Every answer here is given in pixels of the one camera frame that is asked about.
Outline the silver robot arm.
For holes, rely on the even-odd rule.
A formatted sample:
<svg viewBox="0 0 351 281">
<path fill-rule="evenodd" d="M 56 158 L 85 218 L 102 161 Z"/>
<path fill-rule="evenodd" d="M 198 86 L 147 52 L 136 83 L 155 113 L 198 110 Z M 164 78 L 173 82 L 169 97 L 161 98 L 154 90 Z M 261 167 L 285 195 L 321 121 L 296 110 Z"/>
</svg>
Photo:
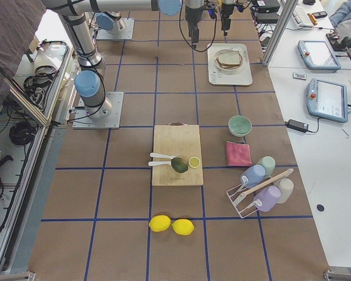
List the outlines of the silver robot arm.
<svg viewBox="0 0 351 281">
<path fill-rule="evenodd" d="M 230 29 L 230 16 L 234 8 L 238 6 L 236 1 L 155 1 L 154 4 L 162 13 L 168 16 L 179 14 L 182 10 L 182 4 L 185 4 L 185 19 L 189 30 L 188 36 L 193 43 L 197 43 L 199 40 L 198 24 L 204 11 L 207 11 L 209 16 L 216 20 L 216 10 L 218 6 L 220 7 L 221 29 L 226 35 Z M 99 10 L 96 13 L 96 22 L 99 28 L 111 34 L 125 29 L 125 20 L 121 18 L 119 12 Z"/>
<path fill-rule="evenodd" d="M 103 61 L 96 44 L 87 34 L 86 12 L 160 11 L 167 16 L 185 13 L 191 47 L 199 41 L 198 23 L 205 8 L 204 1 L 43 1 L 46 9 L 59 14 L 76 49 L 79 65 L 83 70 L 94 70 Z"/>
</svg>

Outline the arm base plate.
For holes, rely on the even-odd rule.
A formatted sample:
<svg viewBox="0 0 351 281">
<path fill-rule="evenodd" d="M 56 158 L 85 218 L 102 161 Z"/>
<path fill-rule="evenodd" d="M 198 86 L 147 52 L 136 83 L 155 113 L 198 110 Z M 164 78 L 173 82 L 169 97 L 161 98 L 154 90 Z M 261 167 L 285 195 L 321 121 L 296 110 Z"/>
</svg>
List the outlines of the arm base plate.
<svg viewBox="0 0 351 281">
<path fill-rule="evenodd" d="M 90 108 L 87 108 L 87 111 L 84 108 L 76 111 L 73 128 L 118 129 L 120 127 L 123 100 L 123 92 L 107 92 L 104 104 L 96 114 L 88 116 L 87 113 L 93 113 Z"/>
<path fill-rule="evenodd" d="M 131 40 L 134 30 L 133 18 L 121 18 L 119 20 L 112 20 L 106 17 L 98 17 L 97 25 L 97 40 L 109 40 L 109 41 L 118 41 L 118 40 Z"/>
</svg>

